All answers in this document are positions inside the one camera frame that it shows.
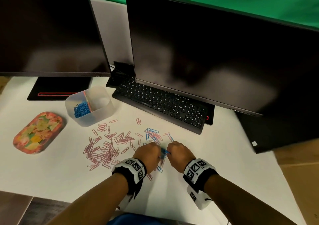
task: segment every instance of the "blue clothing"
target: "blue clothing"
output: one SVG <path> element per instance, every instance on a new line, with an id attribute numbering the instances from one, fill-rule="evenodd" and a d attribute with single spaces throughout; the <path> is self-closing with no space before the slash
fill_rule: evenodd
<path id="1" fill-rule="evenodd" d="M 109 221 L 107 225 L 163 225 L 159 220 L 153 217 L 148 217 L 144 215 L 137 215 L 137 214 L 122 214 L 113 220 Z"/>

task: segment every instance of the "spacebar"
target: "spacebar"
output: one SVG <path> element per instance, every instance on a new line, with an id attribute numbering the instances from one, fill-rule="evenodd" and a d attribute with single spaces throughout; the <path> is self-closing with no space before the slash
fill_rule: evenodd
<path id="1" fill-rule="evenodd" d="M 143 105 L 145 105 L 145 106 L 152 107 L 152 104 L 151 104 L 151 103 L 145 102 L 145 101 L 143 101 L 143 100 L 141 100 L 141 99 L 139 99 L 139 98 L 132 97 L 131 100 L 136 101 L 136 102 L 138 102 L 138 103 L 141 103 L 141 104 L 143 104 Z"/>

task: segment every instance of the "black keyboard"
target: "black keyboard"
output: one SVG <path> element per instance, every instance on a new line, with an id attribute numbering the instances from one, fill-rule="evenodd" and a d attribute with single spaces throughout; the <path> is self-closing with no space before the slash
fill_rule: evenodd
<path id="1" fill-rule="evenodd" d="M 126 79 L 113 98 L 153 114 L 197 134 L 202 133 L 207 107 L 200 102 Z"/>

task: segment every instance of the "hand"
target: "hand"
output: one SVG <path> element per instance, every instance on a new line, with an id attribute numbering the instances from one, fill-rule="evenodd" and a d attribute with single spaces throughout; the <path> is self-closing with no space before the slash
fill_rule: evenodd
<path id="1" fill-rule="evenodd" d="M 193 153 L 183 144 L 174 141 L 167 146 L 167 154 L 171 165 L 180 173 L 184 173 L 184 170 L 189 162 L 196 157 Z"/>
<path id="2" fill-rule="evenodd" d="M 147 173 L 149 174 L 156 169 L 160 161 L 159 156 L 161 156 L 160 146 L 152 142 L 139 147 L 133 155 L 133 158 L 141 160 L 145 164 Z"/>

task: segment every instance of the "person's left arm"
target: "person's left arm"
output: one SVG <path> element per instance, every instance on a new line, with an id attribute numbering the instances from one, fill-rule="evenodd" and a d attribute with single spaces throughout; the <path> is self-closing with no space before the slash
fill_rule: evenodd
<path id="1" fill-rule="evenodd" d="M 157 167 L 159 156 L 160 147 L 150 143 L 139 147 L 133 158 L 141 160 L 149 174 Z M 128 191 L 126 178 L 115 173 L 76 199 L 47 225 L 105 225 Z"/>

